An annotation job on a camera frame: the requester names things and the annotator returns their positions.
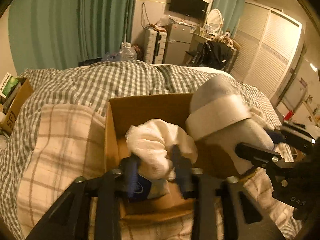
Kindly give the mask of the green curtain left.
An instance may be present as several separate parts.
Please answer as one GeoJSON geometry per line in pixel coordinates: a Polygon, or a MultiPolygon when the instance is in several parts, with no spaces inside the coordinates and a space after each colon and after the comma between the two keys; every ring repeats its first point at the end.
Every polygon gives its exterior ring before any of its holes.
{"type": "Polygon", "coordinates": [[[129,41],[135,0],[13,0],[9,43],[18,74],[64,70],[129,41]]]}

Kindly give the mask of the white cloth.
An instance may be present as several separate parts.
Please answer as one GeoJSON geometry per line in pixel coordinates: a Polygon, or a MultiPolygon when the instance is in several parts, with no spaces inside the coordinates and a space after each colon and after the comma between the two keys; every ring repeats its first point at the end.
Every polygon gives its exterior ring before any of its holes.
{"type": "Polygon", "coordinates": [[[171,161],[171,149],[175,145],[192,164],[197,161],[197,148],[193,138],[180,126],[161,119],[131,126],[126,133],[126,144],[129,152],[141,159],[139,174],[148,179],[175,179],[171,161]]]}

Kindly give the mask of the white oval vanity mirror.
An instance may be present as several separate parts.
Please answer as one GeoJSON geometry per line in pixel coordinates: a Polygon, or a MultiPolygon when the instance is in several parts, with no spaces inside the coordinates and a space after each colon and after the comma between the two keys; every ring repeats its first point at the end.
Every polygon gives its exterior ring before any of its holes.
{"type": "Polygon", "coordinates": [[[223,27],[223,16],[217,8],[212,9],[207,15],[206,24],[212,29],[212,32],[219,32],[223,27]]]}

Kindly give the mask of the blue Vinda tissue pack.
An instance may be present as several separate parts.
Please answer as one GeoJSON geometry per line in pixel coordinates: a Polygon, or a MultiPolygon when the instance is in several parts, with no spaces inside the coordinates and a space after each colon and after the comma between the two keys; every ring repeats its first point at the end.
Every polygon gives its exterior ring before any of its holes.
{"type": "Polygon", "coordinates": [[[139,174],[133,200],[154,199],[169,193],[168,182],[165,179],[147,179],[139,174]]]}

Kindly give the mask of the green white book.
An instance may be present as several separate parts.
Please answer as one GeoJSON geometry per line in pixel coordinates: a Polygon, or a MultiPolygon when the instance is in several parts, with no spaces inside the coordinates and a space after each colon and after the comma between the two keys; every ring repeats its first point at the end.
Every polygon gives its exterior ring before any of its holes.
{"type": "Polygon", "coordinates": [[[3,80],[1,81],[1,97],[6,99],[10,94],[11,89],[14,88],[18,83],[19,80],[13,75],[11,75],[10,73],[5,74],[3,80]]]}

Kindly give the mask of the black wall television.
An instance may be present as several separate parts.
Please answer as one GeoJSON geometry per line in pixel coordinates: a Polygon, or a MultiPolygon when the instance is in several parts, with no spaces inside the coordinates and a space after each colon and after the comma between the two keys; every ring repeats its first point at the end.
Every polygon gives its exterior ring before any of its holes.
{"type": "Polygon", "coordinates": [[[209,3],[204,0],[170,0],[169,11],[204,20],[209,3]]]}

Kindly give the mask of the clear water bottle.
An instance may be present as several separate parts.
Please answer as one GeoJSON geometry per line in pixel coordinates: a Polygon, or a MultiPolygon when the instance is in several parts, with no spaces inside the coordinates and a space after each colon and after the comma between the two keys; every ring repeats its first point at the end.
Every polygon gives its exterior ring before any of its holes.
{"type": "Polygon", "coordinates": [[[132,61],[137,59],[137,53],[129,42],[123,42],[119,51],[120,61],[132,61]]]}

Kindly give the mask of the white sliding wardrobe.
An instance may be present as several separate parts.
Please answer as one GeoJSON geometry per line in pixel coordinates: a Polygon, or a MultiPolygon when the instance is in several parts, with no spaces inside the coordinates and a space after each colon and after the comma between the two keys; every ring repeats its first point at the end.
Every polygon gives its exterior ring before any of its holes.
{"type": "Polygon", "coordinates": [[[297,20],[246,2],[234,36],[240,50],[231,75],[272,98],[292,65],[301,34],[302,24],[297,20]]]}

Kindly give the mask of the white ribbed suitcase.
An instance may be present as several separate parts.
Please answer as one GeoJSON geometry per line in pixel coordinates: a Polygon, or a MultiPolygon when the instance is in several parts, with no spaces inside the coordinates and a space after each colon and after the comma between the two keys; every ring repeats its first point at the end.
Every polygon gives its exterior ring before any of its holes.
{"type": "Polygon", "coordinates": [[[166,41],[167,32],[164,28],[147,29],[144,40],[144,62],[161,64],[166,41]]]}

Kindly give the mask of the green curtain right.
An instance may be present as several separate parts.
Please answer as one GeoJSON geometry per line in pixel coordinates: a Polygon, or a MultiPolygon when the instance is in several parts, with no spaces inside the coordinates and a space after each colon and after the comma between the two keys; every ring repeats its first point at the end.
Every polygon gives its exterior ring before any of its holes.
{"type": "Polygon", "coordinates": [[[233,38],[245,6],[245,0],[213,0],[212,9],[219,9],[223,17],[222,31],[230,31],[233,38]]]}

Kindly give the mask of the cardboard box with clutter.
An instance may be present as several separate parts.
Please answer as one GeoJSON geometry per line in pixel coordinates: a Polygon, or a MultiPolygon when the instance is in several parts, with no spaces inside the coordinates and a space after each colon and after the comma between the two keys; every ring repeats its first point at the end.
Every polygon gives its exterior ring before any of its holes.
{"type": "Polygon", "coordinates": [[[18,85],[17,93],[15,94],[9,109],[6,113],[1,112],[1,129],[11,134],[17,120],[18,114],[26,102],[26,100],[33,94],[34,90],[28,78],[22,79],[22,84],[18,85]]]}

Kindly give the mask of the white grey insulated bottle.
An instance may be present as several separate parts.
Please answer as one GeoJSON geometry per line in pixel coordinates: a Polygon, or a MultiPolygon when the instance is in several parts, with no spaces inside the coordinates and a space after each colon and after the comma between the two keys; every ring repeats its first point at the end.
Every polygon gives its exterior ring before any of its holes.
{"type": "Polygon", "coordinates": [[[207,145],[220,146],[239,174],[253,165],[236,155],[237,144],[244,142],[267,150],[274,148],[270,136],[253,119],[241,95],[223,75],[212,77],[193,94],[185,124],[195,141],[203,139],[207,145]]]}

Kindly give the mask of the black bag on chair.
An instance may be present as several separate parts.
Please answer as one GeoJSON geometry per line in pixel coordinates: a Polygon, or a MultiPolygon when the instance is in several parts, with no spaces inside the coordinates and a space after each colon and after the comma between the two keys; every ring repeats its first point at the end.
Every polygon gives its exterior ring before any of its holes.
{"type": "Polygon", "coordinates": [[[236,49],[225,43],[206,41],[199,44],[196,51],[187,52],[191,56],[191,59],[187,61],[187,66],[223,70],[229,65],[235,53],[236,49]]]}

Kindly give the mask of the green gingham bed cover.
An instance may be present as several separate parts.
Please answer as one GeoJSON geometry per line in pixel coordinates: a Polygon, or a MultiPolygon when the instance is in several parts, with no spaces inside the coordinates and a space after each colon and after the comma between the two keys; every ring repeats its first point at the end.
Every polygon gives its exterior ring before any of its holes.
{"type": "Polygon", "coordinates": [[[221,71],[167,64],[151,65],[141,61],[104,62],[67,70],[26,70],[33,94],[23,104],[14,130],[1,151],[1,217],[16,239],[22,239],[18,221],[17,194],[24,171],[30,162],[40,126],[44,105],[80,105],[106,116],[106,104],[111,98],[192,93],[216,75],[240,93],[249,107],[258,111],[263,124],[276,128],[280,121],[268,98],[257,88],[240,83],[221,71]]]}

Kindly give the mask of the open brown cardboard box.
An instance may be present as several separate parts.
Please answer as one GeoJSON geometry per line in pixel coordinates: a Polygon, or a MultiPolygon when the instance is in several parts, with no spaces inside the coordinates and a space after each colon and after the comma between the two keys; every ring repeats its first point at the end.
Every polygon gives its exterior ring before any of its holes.
{"type": "MultiPolygon", "coordinates": [[[[105,130],[105,170],[119,166],[121,159],[129,156],[125,134],[131,126],[141,125],[152,119],[185,128],[189,116],[192,94],[162,94],[114,98],[108,101],[105,130]]],[[[243,178],[238,173],[230,156],[218,146],[205,146],[198,142],[198,160],[206,174],[225,179],[228,176],[243,178]]],[[[131,203],[119,201],[120,218],[132,224],[149,224],[180,218],[193,212],[194,201],[182,198],[178,186],[169,183],[169,194],[160,198],[131,203]]]]}

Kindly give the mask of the silver mini fridge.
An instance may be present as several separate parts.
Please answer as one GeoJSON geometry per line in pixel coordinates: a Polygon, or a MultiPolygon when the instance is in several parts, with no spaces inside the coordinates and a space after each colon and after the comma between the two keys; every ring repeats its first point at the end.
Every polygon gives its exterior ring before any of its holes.
{"type": "Polygon", "coordinates": [[[189,50],[193,37],[193,28],[188,25],[171,23],[166,26],[167,40],[163,63],[182,65],[185,52],[189,50]]]}

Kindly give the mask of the cream plaid blanket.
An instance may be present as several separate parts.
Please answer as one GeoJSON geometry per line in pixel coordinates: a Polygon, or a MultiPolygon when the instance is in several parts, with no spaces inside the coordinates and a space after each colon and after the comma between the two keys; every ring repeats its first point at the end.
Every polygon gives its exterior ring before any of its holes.
{"type": "MultiPolygon", "coordinates": [[[[79,177],[104,173],[105,118],[80,105],[44,105],[30,162],[17,194],[18,221],[23,238],[79,177]]],[[[271,182],[262,169],[244,179],[245,187],[265,208],[287,239],[293,239],[293,208],[271,196],[271,182]]],[[[190,239],[193,215],[145,226],[122,225],[123,239],[190,239]]]]}

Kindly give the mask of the green curtain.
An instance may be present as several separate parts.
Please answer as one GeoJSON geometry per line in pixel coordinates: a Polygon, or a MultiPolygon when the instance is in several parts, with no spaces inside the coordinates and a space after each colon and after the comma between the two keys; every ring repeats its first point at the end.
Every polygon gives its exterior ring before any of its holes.
{"type": "Polygon", "coordinates": [[[129,41],[135,0],[13,0],[9,43],[18,74],[64,70],[129,41]]]}
{"type": "Polygon", "coordinates": [[[245,6],[245,0],[213,0],[212,9],[219,9],[223,17],[222,31],[230,31],[233,38],[245,6]]]}

